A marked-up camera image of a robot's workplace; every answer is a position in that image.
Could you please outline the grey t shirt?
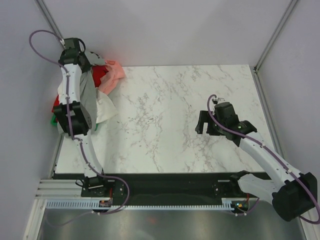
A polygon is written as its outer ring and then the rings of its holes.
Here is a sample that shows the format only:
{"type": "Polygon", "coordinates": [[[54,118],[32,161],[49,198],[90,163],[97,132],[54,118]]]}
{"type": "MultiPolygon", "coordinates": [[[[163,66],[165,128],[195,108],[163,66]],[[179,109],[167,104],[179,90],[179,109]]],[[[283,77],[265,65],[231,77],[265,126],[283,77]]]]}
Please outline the grey t shirt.
{"type": "Polygon", "coordinates": [[[97,124],[97,103],[96,103],[96,87],[93,78],[93,67],[105,66],[105,60],[95,52],[86,50],[84,52],[90,67],[87,71],[84,71],[80,77],[79,91],[80,91],[80,102],[87,110],[91,117],[92,128],[94,132],[97,124]]]}

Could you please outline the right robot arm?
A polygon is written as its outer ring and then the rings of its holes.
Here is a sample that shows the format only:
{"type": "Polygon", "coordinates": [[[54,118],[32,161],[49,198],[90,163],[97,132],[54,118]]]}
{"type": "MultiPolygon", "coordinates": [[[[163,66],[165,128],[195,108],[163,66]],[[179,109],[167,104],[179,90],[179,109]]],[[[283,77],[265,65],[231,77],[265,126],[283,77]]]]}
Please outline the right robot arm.
{"type": "Polygon", "coordinates": [[[210,136],[224,136],[249,154],[268,174],[269,180],[241,171],[232,176],[229,191],[235,197],[252,194],[268,202],[285,221],[301,218],[307,223],[318,225],[319,220],[309,220],[302,215],[312,209],[320,210],[318,204],[318,181],[310,172],[302,173],[272,150],[257,128],[248,120],[240,121],[230,102],[219,98],[209,99],[214,109],[201,110],[195,127],[197,134],[205,131],[210,136]]]}

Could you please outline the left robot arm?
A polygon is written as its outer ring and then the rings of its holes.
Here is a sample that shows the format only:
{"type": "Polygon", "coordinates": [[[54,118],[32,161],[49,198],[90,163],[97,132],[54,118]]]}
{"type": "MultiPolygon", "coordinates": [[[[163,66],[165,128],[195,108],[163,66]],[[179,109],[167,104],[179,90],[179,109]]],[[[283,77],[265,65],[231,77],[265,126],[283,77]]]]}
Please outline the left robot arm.
{"type": "Polygon", "coordinates": [[[104,170],[92,143],[91,131],[96,128],[96,121],[81,101],[81,94],[84,92],[81,86],[88,83],[90,90],[96,90],[94,81],[88,81],[88,78],[92,78],[92,65],[81,39],[65,38],[63,41],[64,50],[58,60],[62,71],[62,94],[53,113],[63,132],[72,139],[81,155],[84,168],[83,190],[104,197],[109,193],[110,185],[102,177],[104,170]]]}

